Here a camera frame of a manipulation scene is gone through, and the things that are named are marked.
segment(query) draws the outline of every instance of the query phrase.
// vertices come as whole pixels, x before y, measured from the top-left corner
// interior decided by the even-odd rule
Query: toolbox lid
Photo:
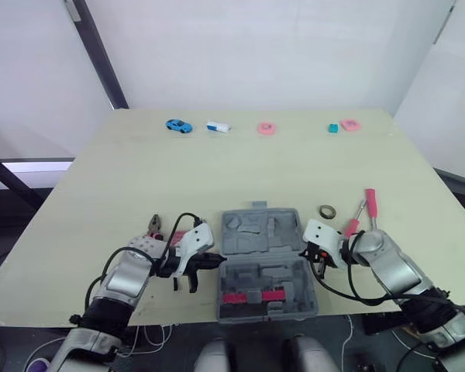
[[[242,257],[302,252],[300,218],[294,208],[267,208],[267,203],[255,201],[252,209],[222,213],[222,244],[224,257]]]

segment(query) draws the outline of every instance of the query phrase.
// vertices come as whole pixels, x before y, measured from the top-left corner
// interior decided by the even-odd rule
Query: pink block
[[[222,296],[224,304],[246,304],[246,293],[226,293]]]
[[[286,292],[284,289],[276,291],[262,291],[262,301],[283,301],[286,299]]]
[[[261,122],[257,130],[258,133],[272,135],[276,131],[276,125],[273,122]]]
[[[356,121],[355,119],[344,119],[339,122],[341,126],[347,131],[354,131],[360,129],[362,126],[361,124]]]

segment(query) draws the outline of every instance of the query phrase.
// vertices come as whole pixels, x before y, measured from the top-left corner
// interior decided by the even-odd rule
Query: tape roll
[[[324,219],[333,219],[336,217],[336,210],[331,205],[321,205],[319,208],[319,214]]]

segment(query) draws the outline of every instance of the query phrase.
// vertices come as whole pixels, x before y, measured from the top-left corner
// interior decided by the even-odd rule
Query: blue toy car
[[[182,120],[178,120],[178,119],[167,120],[165,125],[167,126],[168,129],[177,130],[178,132],[181,132],[181,133],[190,133],[190,131],[193,130],[193,127],[191,126],[191,124],[189,124],[188,122],[183,122]]]

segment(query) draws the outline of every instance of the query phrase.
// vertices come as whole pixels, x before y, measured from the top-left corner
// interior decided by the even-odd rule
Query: toy
[[[191,126],[190,123],[183,122],[182,120],[179,120],[179,119],[167,120],[167,122],[165,123],[165,126],[168,129],[177,130],[178,132],[181,132],[181,133],[190,133],[190,131],[193,130],[193,127]]]
[[[276,131],[276,125],[273,122],[261,122],[257,130],[258,133],[272,135]]]
[[[341,124],[341,126],[349,132],[358,130],[362,127],[361,124],[355,119],[344,119],[344,120],[341,120],[339,124]]]
[[[229,124],[223,124],[221,122],[213,122],[211,120],[207,121],[207,129],[214,130],[216,132],[227,133],[231,130],[231,126]]]
[[[329,124],[330,133],[338,133],[339,127],[337,124]]]

